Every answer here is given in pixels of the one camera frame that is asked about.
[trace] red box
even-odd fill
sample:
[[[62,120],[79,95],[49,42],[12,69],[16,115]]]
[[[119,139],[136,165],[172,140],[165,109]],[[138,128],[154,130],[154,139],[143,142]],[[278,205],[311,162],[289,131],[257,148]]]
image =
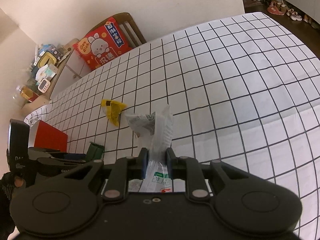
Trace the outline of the red box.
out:
[[[30,128],[28,146],[66,152],[67,141],[67,134],[39,120]]]

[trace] yellow snack wrapper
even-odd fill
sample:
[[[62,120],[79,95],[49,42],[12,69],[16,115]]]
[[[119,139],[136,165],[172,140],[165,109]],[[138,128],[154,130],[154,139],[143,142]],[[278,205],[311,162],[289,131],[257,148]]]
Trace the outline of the yellow snack wrapper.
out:
[[[103,112],[106,114],[106,117],[115,125],[119,126],[119,114],[121,114],[122,110],[127,107],[126,104],[115,101],[103,99],[101,100],[101,108]]]

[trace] black grid pattern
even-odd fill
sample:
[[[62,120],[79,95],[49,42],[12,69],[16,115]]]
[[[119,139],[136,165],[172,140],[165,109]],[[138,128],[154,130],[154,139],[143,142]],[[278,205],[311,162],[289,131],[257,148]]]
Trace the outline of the black grid pattern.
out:
[[[177,156],[234,165],[296,193],[303,213],[295,233],[320,237],[320,61],[263,13],[204,23],[146,43],[60,93],[25,122],[41,119],[68,134],[69,152],[105,145],[105,163],[137,156],[124,114],[169,104]],[[120,127],[101,99],[128,105]],[[175,180],[174,189],[184,190]]]

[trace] wooden cabinet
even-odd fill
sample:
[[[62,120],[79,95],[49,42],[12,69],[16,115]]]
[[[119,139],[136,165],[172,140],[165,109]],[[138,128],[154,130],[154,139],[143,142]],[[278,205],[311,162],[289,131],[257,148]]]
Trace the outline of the wooden cabinet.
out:
[[[71,86],[74,82],[80,80],[70,69],[64,67],[50,96],[50,99],[55,98],[60,92]]]
[[[73,71],[76,75],[83,78],[85,75],[91,72],[91,69],[81,56],[74,50],[66,63],[68,68]]]

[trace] black device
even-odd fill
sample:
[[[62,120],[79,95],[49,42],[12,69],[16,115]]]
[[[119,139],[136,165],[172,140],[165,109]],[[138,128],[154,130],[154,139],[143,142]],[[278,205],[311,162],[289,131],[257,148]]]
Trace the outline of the black device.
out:
[[[53,177],[85,163],[84,160],[65,160],[63,155],[66,153],[59,150],[28,148],[29,131],[30,127],[26,123],[15,119],[10,120],[7,162],[9,170],[25,180],[26,187],[34,185],[38,173],[45,177]],[[30,152],[37,152],[38,155],[45,152],[55,157],[30,159]]]
[[[95,160],[25,189],[10,206],[15,239],[299,239],[292,231],[302,205],[290,190],[223,162],[177,158],[171,148],[166,163],[186,192],[128,192],[130,179],[145,177],[145,148],[136,158]]]

